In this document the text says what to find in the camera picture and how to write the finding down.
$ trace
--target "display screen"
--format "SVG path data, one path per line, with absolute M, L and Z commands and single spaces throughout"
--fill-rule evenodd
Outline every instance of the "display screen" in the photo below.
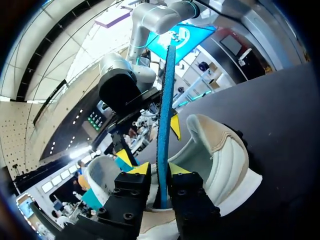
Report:
M 175 63 L 177 64 L 216 30 L 214 26 L 197 27 L 180 23 L 161 35 L 151 32 L 146 47 L 165 60 L 168 46 L 174 45 L 176 48 Z
M 30 203 L 32 203 L 32 199 L 28 197 L 26 200 L 24 200 L 20 205 L 19 208 L 23 212 L 23 214 L 30 218 L 34 212 L 30 208 Z
M 241 44 L 231 35 L 226 36 L 220 41 L 225 47 L 227 47 L 233 55 L 237 56 L 241 50 Z

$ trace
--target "shoe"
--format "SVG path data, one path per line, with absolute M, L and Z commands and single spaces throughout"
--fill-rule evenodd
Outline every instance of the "shoe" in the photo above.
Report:
M 249 169 L 249 156 L 241 138 L 229 127 L 197 114 L 186 119 L 191 134 L 187 144 L 168 162 L 198 172 L 203 188 L 225 216 L 243 204 L 259 187 L 262 176 Z M 154 202 L 158 189 L 155 164 L 147 206 Z M 179 236 L 173 210 L 145 212 L 139 240 L 176 240 Z

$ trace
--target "ceiling light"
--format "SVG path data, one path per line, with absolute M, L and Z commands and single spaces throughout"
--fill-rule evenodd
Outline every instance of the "ceiling light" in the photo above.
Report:
M 80 148 L 77 151 L 71 153 L 69 156 L 71 159 L 76 159 L 76 158 L 80 157 L 81 155 L 87 153 L 91 149 L 92 149 L 92 146 L 86 146 L 86 147 Z

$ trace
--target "yellow tag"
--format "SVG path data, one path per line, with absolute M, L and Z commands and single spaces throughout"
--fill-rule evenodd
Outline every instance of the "yellow tag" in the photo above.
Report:
M 134 169 L 130 170 L 127 172 L 127 174 L 147 174 L 147 170 L 148 170 L 148 166 L 149 166 L 149 162 L 145 162 L 144 164 L 135 167 Z

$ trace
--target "dark gray surface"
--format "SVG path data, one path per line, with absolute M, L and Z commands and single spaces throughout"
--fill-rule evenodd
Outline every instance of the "dark gray surface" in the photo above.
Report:
M 282 70 L 208 95 L 184 107 L 179 114 L 182 140 L 171 133 L 169 157 L 190 138 L 185 120 L 204 114 L 243 132 L 250 166 L 263 176 L 257 191 L 225 219 L 242 227 L 291 228 L 291 212 L 297 213 L 313 189 L 319 169 L 320 97 L 312 66 Z M 156 141 L 137 157 L 154 162 Z

